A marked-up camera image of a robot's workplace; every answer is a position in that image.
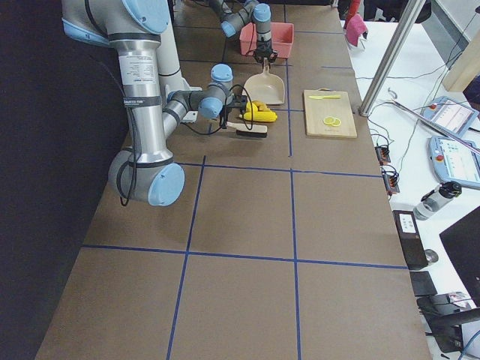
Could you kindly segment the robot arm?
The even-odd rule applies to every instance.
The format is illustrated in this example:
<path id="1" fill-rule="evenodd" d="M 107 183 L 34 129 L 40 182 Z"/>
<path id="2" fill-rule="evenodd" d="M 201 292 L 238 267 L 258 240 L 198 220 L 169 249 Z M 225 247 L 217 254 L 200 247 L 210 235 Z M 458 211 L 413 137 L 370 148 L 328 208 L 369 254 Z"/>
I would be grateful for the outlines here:
<path id="1" fill-rule="evenodd" d="M 276 61 L 278 52 L 272 46 L 271 9 L 268 4 L 258 1 L 245 1 L 234 12 L 225 1 L 210 0 L 205 3 L 217 14 L 220 27 L 227 38 L 233 38 L 248 24 L 253 23 L 256 30 L 256 49 L 252 56 L 256 62 L 269 64 Z"/>
<path id="2" fill-rule="evenodd" d="M 117 194 L 151 206 L 180 196 L 185 172 L 173 160 L 167 138 L 188 113 L 217 118 L 233 99 L 233 71 L 211 69 L 206 89 L 182 76 L 166 1 L 63 1 L 64 33 L 118 53 L 131 146 L 112 161 L 108 179 Z"/>

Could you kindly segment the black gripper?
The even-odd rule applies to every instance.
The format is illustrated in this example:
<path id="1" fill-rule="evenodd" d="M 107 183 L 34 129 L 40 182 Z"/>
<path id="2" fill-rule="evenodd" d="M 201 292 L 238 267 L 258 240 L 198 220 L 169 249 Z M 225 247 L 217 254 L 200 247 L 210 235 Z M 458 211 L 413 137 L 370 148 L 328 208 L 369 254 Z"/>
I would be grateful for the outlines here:
<path id="1" fill-rule="evenodd" d="M 229 114 L 232 110 L 237 109 L 240 112 L 244 112 L 247 106 L 248 97 L 241 94 L 233 94 L 226 99 L 226 103 L 223 105 L 219 115 L 219 128 L 226 129 Z"/>
<path id="2" fill-rule="evenodd" d="M 257 40 L 256 49 L 253 51 L 253 58 L 259 64 L 262 64 L 265 60 L 271 64 L 276 61 L 278 52 L 273 49 L 272 40 Z"/>

